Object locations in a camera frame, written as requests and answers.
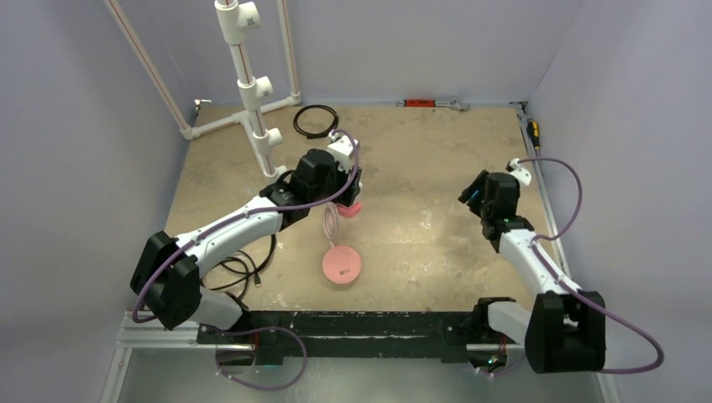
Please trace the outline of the pink plug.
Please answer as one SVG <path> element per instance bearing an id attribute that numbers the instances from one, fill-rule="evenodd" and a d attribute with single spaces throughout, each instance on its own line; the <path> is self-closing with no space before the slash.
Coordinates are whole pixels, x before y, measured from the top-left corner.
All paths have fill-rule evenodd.
<path id="1" fill-rule="evenodd" d="M 353 218 L 361 212 L 363 205 L 360 201 L 356 201 L 351 206 L 337 204 L 336 207 L 340 217 Z"/>

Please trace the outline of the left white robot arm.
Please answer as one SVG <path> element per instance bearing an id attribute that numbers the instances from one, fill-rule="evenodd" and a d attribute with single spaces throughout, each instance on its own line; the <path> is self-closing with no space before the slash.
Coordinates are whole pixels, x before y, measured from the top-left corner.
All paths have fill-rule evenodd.
<path id="1" fill-rule="evenodd" d="M 360 193 L 360 174 L 356 149 L 310 149 L 294 170 L 216 222 L 176 237 L 153 234 L 129 283 L 136 307 L 147 307 L 169 330 L 199 322 L 216 327 L 229 343 L 241 343 L 250 332 L 244 304 L 207 289 L 202 279 L 221 260 L 299 222 L 313 207 L 328 202 L 352 206 Z"/>

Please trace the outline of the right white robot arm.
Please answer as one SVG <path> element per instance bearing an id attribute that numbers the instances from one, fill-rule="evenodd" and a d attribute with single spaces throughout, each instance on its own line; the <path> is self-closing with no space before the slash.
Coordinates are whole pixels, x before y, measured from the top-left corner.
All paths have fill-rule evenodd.
<path id="1" fill-rule="evenodd" d="M 471 329 L 484 342 L 502 334 L 522 345 L 537 374 L 599 371 L 605 364 L 605 316 L 576 298 L 578 286 L 564 284 L 566 275 L 540 250 L 534 227 L 517 215 L 521 187 L 528 182 L 514 172 L 482 170 L 458 198 L 534 297 L 531 310 L 510 297 L 479 299 Z"/>

